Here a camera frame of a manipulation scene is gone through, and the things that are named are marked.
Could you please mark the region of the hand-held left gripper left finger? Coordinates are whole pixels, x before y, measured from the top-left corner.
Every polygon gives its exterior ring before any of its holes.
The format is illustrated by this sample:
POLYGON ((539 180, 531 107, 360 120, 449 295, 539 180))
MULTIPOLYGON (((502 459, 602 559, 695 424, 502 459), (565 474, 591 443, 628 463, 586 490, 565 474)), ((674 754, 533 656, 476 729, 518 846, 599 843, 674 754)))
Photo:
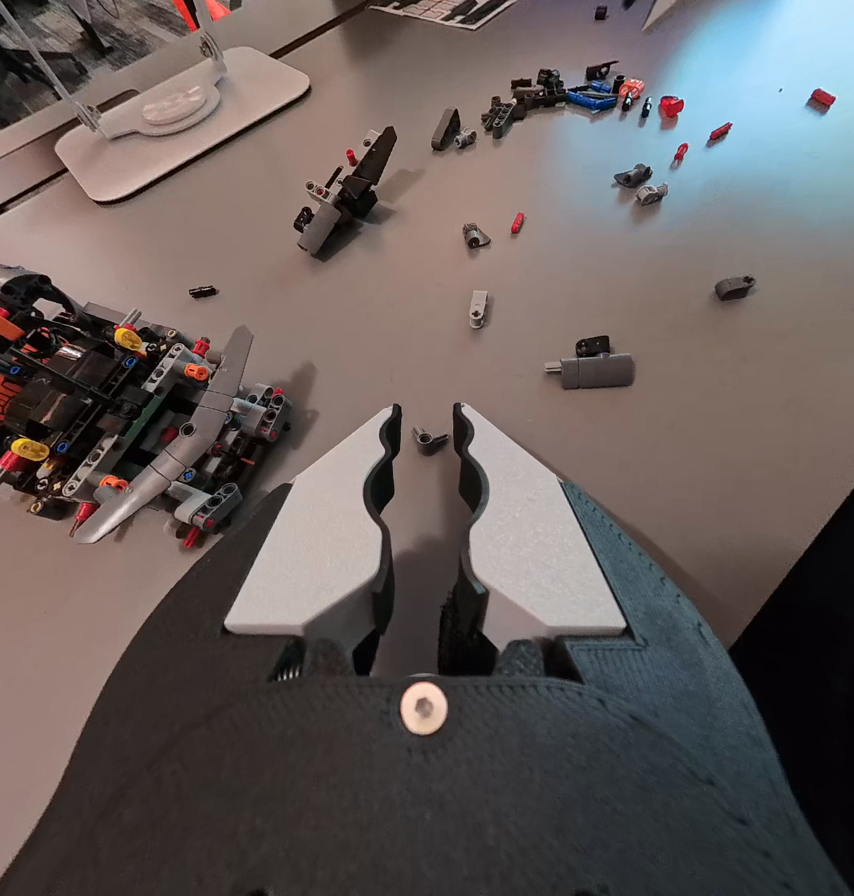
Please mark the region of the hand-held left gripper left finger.
POLYGON ((292 481, 224 620, 241 635, 337 644, 372 672, 395 598, 381 519, 395 494, 402 409, 381 409, 292 481))

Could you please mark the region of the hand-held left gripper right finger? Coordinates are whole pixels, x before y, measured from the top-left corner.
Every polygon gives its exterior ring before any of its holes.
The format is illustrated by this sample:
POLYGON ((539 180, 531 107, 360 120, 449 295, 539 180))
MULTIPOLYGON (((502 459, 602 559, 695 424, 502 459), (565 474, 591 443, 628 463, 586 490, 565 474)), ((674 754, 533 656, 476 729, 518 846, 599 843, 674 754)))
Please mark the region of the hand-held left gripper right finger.
POLYGON ((472 405, 453 407, 458 493, 471 512, 452 590, 452 674, 492 672, 510 644, 627 631, 564 482, 472 405))

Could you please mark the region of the pile of small lego pieces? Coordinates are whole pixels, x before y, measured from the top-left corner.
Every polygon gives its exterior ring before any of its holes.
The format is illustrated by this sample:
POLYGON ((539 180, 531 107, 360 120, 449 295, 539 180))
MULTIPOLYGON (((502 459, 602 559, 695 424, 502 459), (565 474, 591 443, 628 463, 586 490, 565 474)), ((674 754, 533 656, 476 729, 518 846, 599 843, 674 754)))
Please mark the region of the pile of small lego pieces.
POLYGON ((483 129, 494 140, 500 140, 515 122, 526 119, 536 111, 568 106, 590 117, 618 110, 629 112, 642 99, 642 118, 649 115, 652 101, 645 96, 645 90, 638 98, 618 95, 620 85, 626 79, 640 79, 626 76, 617 67, 619 60, 610 60, 590 65, 586 68, 583 83, 569 86, 558 68, 539 68, 534 78, 511 80, 511 95, 508 98, 496 96, 489 109, 482 113, 483 129))

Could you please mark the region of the grey axle connector lego assembly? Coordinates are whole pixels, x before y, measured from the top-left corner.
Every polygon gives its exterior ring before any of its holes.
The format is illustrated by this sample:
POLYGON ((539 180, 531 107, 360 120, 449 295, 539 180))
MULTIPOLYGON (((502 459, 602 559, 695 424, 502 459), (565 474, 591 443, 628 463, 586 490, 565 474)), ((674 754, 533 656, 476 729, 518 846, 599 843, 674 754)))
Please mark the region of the grey axle connector lego assembly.
POLYGON ((545 362, 544 369, 564 390, 630 387, 636 375, 632 355, 613 352, 608 335, 579 340, 571 357, 545 362))

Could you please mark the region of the black grey lego wing assembly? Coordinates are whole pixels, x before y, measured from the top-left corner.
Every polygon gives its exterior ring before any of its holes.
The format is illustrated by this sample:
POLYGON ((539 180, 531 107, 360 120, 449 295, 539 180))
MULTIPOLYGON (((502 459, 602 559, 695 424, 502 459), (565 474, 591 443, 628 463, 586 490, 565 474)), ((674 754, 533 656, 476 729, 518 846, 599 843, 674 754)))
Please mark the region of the black grey lego wing assembly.
POLYGON ((381 132, 370 130, 357 148, 345 152, 345 163, 327 181, 306 182, 314 205, 302 207, 294 220, 300 249, 316 255, 336 230, 367 218, 378 202, 375 188, 397 140, 392 126, 381 132))

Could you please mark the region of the lego car chassis model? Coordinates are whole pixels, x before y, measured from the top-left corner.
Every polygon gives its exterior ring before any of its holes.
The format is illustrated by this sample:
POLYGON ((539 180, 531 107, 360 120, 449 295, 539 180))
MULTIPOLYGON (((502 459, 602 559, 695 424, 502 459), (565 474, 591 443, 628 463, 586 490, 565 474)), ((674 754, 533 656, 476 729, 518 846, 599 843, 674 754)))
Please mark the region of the lego car chassis model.
POLYGON ((291 430, 276 385, 242 386, 253 342, 78 304, 0 264, 0 488, 96 544, 143 509, 190 551, 230 525, 258 465, 291 430))

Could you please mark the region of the black white sticker sheet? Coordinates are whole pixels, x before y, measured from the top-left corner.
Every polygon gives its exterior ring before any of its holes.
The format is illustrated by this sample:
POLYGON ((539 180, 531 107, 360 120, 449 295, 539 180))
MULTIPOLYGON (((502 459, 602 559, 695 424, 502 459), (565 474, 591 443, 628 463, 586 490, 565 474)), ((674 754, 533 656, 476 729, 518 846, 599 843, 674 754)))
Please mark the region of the black white sticker sheet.
POLYGON ((476 31, 517 1, 376 1, 369 9, 443 27, 476 31))

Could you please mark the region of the white stand base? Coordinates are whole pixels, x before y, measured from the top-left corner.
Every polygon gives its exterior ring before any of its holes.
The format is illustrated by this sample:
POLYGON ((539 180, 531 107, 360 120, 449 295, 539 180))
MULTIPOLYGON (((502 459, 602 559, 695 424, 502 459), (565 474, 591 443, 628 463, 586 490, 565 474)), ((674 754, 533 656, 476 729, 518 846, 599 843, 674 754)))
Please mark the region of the white stand base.
POLYGON ((88 198, 116 203, 301 98, 302 72, 252 48, 220 53, 73 128, 54 151, 88 198))

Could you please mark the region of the red triangular floor object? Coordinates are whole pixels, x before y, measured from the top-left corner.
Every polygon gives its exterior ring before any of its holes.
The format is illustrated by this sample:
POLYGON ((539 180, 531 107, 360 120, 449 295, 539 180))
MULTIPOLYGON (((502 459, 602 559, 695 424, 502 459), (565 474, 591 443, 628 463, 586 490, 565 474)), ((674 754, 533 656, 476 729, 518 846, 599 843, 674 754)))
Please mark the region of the red triangular floor object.
POLYGON ((192 33, 200 31, 198 9, 205 7, 208 10, 211 22, 204 28, 208 33, 213 32, 213 25, 227 18, 234 11, 242 8, 243 1, 171 1, 176 12, 192 33))

